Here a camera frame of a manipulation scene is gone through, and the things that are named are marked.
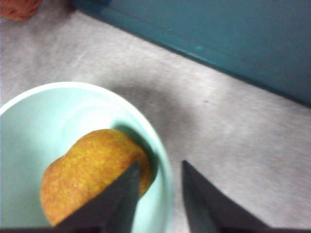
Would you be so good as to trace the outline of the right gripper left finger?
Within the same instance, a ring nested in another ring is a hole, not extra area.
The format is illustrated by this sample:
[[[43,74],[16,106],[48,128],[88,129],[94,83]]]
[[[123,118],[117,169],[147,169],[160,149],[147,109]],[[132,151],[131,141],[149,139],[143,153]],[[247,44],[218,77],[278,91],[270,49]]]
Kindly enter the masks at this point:
[[[134,162],[112,184],[75,211],[56,229],[130,230],[139,198],[140,167]]]

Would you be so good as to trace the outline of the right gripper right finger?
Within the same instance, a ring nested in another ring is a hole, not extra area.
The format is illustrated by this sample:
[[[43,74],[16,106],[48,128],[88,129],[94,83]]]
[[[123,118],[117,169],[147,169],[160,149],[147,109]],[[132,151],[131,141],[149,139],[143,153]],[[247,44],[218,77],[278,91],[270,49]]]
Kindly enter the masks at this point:
[[[222,193],[188,161],[182,161],[183,201],[191,230],[268,228]]]

